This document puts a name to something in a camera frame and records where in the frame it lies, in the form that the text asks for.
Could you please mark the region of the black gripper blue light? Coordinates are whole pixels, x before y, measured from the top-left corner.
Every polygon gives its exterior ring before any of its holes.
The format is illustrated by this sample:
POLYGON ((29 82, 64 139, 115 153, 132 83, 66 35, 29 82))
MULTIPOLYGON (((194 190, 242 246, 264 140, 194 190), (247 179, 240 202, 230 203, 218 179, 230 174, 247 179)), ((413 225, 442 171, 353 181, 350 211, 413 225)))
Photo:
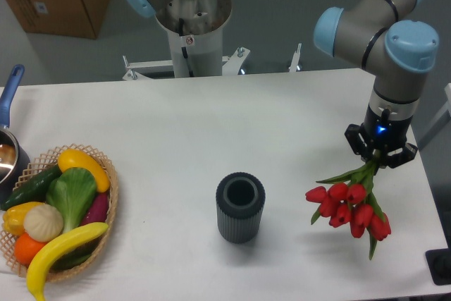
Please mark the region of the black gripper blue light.
POLYGON ((378 115, 369 106, 362 125, 349 124, 345 137, 354 152, 363 161, 373 158, 373 151, 379 151, 379 168, 397 168, 412 161, 418 147, 407 142, 407 131, 412 117, 391 120, 378 115))

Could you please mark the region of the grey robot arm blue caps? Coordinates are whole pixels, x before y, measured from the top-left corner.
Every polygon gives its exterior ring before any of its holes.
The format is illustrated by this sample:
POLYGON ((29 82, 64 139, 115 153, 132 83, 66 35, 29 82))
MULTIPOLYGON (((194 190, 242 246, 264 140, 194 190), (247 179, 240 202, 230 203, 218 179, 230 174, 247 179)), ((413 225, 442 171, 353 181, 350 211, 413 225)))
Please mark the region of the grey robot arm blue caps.
MULTIPOLYGON (((156 18, 167 32, 178 78, 221 75, 223 27, 231 0, 126 0, 136 13, 156 18)), ((422 0, 360 0, 351 10, 325 10, 314 28, 314 44, 375 77, 364 122, 345 137, 365 161, 396 168, 416 156, 407 130, 434 67, 438 33, 407 16, 422 0)))

